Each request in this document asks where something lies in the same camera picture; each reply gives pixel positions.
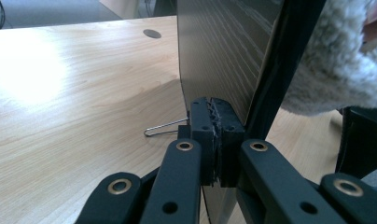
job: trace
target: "metal clip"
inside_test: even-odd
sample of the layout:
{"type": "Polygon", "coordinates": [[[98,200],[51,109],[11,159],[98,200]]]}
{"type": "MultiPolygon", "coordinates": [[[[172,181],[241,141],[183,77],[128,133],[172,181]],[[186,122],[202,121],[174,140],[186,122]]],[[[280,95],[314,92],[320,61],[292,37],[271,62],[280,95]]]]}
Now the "metal clip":
{"type": "Polygon", "coordinates": [[[148,129],[146,129],[146,130],[143,132],[143,134],[144,134],[146,137],[151,137],[151,136],[159,135],[159,134],[177,133],[177,130],[174,130],[174,131],[167,131],[167,132],[159,132],[159,133],[148,133],[148,132],[149,132],[149,131],[152,131],[152,130],[159,129],[159,128],[163,128],[163,127],[166,127],[166,126],[171,126],[171,125],[173,125],[173,124],[180,123],[180,122],[187,121],[187,120],[189,120],[189,118],[180,119],[180,120],[176,120],[176,121],[173,121],[173,122],[170,122],[170,123],[162,124],[162,125],[160,125],[160,126],[156,126],[156,127],[148,128],[148,129]]]}

